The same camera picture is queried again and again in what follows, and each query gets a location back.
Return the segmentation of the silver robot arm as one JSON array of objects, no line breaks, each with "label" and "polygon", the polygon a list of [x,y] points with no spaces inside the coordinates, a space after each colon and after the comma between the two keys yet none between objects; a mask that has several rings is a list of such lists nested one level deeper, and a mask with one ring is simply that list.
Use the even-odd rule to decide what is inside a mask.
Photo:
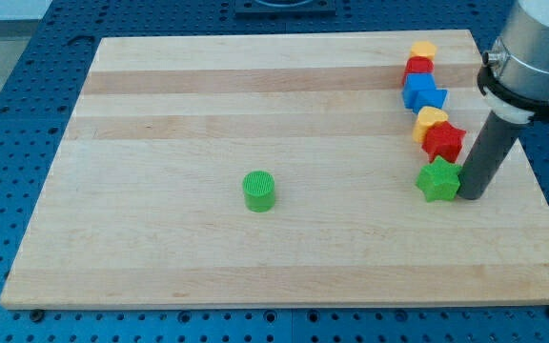
[{"label": "silver robot arm", "polygon": [[459,174],[457,194],[480,198],[522,131],[549,124],[549,1],[518,0],[491,49],[478,89],[490,107]]}]

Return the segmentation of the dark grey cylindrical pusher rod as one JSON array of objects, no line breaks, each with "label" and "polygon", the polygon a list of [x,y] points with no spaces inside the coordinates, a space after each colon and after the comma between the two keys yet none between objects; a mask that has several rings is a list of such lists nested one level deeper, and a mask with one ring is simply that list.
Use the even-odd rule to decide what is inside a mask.
[{"label": "dark grey cylindrical pusher rod", "polygon": [[458,175],[457,195],[468,200],[481,198],[523,130],[523,124],[490,111]]}]

